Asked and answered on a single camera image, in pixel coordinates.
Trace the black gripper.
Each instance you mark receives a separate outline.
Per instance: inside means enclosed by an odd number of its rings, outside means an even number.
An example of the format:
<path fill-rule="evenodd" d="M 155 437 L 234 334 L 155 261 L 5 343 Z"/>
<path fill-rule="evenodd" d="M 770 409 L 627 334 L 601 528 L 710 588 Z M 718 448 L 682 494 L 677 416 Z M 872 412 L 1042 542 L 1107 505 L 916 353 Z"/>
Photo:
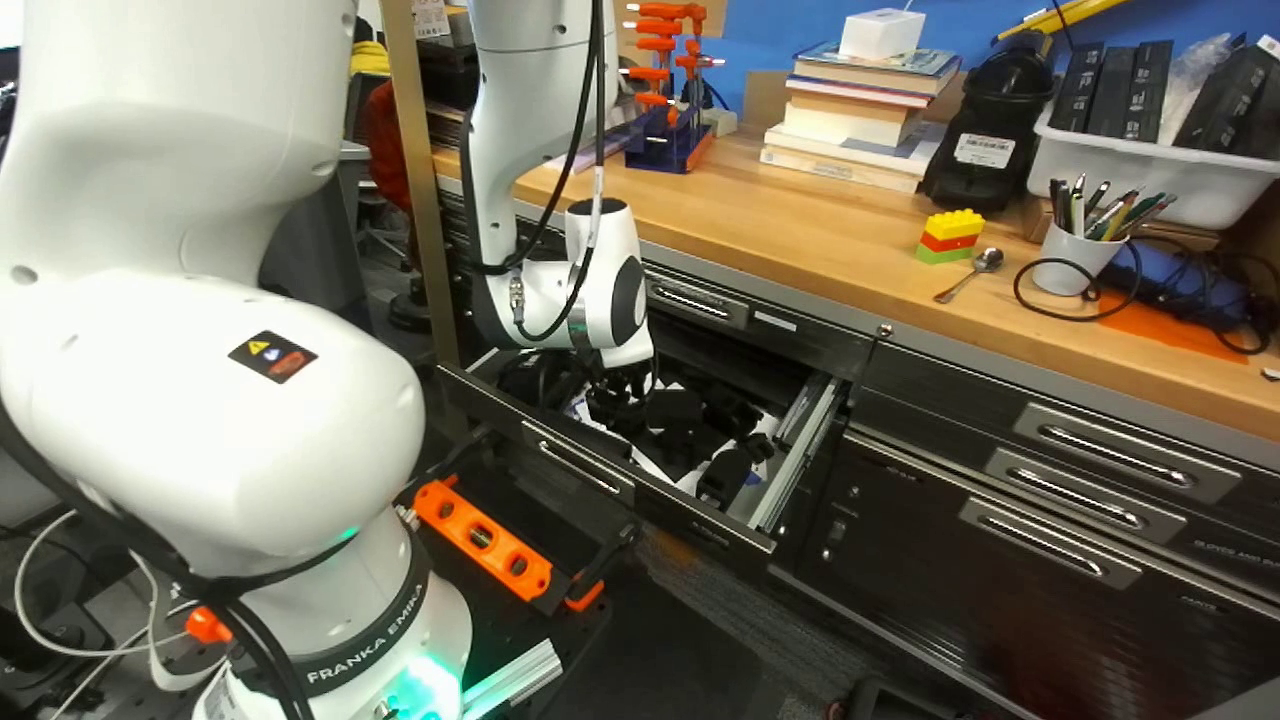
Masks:
<path fill-rule="evenodd" d="M 588 389 L 588 416 L 611 432 L 667 432 L 689 422 L 689 391 L 662 369 L 615 369 Z"/>

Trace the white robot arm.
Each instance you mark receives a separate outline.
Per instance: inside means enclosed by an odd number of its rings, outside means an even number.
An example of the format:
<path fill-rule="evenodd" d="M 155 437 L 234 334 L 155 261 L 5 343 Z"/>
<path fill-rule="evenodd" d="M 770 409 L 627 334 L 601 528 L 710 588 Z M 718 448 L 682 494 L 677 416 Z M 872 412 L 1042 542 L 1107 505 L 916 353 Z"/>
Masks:
<path fill-rule="evenodd" d="M 20 0 L 13 458 L 234 638 L 192 720 L 465 720 L 473 614 L 405 514 L 412 364 L 264 289 L 341 163 L 357 0 Z"/>

